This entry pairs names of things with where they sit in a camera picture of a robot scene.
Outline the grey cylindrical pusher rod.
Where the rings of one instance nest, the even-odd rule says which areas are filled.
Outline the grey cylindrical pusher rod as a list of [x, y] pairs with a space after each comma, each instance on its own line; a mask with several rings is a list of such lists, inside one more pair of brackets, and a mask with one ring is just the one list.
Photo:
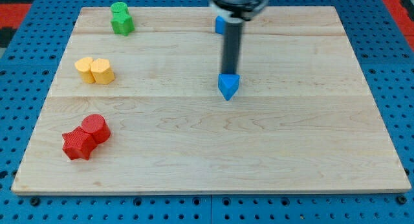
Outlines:
[[222, 74], [237, 74], [244, 23], [224, 23]]

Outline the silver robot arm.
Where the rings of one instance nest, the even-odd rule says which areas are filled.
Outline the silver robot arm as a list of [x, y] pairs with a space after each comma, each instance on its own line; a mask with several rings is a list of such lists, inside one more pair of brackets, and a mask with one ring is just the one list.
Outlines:
[[245, 22], [260, 14], [270, 0], [210, 0], [210, 6], [224, 19], [222, 74], [237, 74]]

